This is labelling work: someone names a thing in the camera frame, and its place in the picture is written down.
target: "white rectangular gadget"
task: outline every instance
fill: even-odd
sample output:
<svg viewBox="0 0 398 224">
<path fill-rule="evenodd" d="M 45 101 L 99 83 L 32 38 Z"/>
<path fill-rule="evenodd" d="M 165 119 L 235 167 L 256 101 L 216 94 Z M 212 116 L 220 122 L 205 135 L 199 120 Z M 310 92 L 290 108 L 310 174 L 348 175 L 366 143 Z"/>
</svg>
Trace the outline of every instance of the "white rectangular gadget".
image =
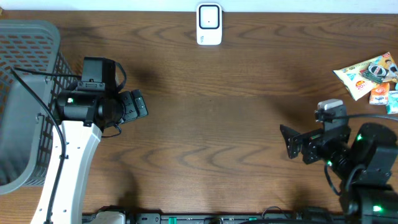
<svg viewBox="0 0 398 224">
<path fill-rule="evenodd" d="M 197 42 L 200 45 L 218 45 L 223 36 L 221 6 L 202 3 L 197 8 Z"/>
</svg>

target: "plastic food packaging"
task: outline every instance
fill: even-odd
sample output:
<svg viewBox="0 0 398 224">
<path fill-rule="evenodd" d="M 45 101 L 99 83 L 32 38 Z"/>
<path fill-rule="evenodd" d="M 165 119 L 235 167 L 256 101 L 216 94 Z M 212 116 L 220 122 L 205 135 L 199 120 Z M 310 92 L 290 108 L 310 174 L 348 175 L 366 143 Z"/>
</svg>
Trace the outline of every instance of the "plastic food packaging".
<svg viewBox="0 0 398 224">
<path fill-rule="evenodd" d="M 377 87 L 376 82 L 364 77 L 364 72 L 369 78 L 373 75 L 372 79 L 378 80 L 379 83 L 397 82 L 398 67 L 389 52 L 340 70 L 334 70 L 354 100 L 360 99 Z"/>
<path fill-rule="evenodd" d="M 386 109 L 387 114 L 398 113 L 398 91 L 390 91 Z"/>
<path fill-rule="evenodd" d="M 383 83 L 371 91 L 369 104 L 386 105 L 388 104 L 388 94 L 390 92 L 390 83 Z"/>
</svg>

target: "black square outline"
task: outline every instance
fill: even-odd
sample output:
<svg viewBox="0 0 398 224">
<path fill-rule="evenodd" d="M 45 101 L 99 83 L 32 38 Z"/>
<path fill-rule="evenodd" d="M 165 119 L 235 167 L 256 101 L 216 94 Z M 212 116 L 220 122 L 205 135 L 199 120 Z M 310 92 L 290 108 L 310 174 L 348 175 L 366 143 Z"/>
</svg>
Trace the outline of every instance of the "black square outline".
<svg viewBox="0 0 398 224">
<path fill-rule="evenodd" d="M 200 25 L 200 14 L 201 14 L 201 13 L 200 13 L 200 8 L 202 8 L 202 6 L 217 7 L 217 20 L 218 20 L 218 22 L 217 22 L 217 27 L 215 27 L 215 28 L 212 28 L 212 27 L 203 28 L 203 27 Z M 201 6 L 199 7 L 198 13 L 199 13 L 199 21 L 198 21 L 198 23 L 199 23 L 199 27 L 200 27 L 201 29 L 218 29 L 218 28 L 220 27 L 220 7 L 218 7 L 217 5 L 201 5 Z"/>
</svg>

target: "wood grain surface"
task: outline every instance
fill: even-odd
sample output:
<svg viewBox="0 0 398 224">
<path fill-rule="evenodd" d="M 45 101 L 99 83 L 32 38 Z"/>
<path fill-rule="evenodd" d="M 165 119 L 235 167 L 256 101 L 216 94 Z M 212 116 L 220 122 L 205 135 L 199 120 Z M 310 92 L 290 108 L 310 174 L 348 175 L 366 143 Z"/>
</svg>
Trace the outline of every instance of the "wood grain surface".
<svg viewBox="0 0 398 224">
<path fill-rule="evenodd" d="M 271 205 L 339 212 L 323 163 L 290 160 L 279 125 L 318 128 L 313 112 L 330 98 L 344 100 L 349 113 L 385 114 L 367 96 L 354 101 L 332 70 L 387 51 L 398 57 L 394 15 L 224 13 L 222 44 L 212 47 L 197 45 L 195 13 L 4 11 L 1 18 L 54 23 L 74 71 L 81 73 L 84 56 L 111 58 L 127 71 L 126 89 L 144 94 L 149 116 L 99 144 L 84 212 L 111 204 L 164 213 Z M 366 121 L 351 120 L 353 133 Z M 41 190 L 0 196 L 1 223 L 30 222 Z"/>
</svg>

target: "orange snack packet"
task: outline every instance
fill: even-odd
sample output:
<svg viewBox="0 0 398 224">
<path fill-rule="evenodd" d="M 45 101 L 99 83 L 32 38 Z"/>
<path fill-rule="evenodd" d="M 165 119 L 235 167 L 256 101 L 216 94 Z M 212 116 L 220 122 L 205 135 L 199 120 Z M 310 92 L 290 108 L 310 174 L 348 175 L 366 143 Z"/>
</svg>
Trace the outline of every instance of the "orange snack packet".
<svg viewBox="0 0 398 224">
<path fill-rule="evenodd" d="M 388 93 L 390 92 L 390 83 L 380 84 L 371 91 L 369 104 L 372 105 L 387 105 Z"/>
</svg>

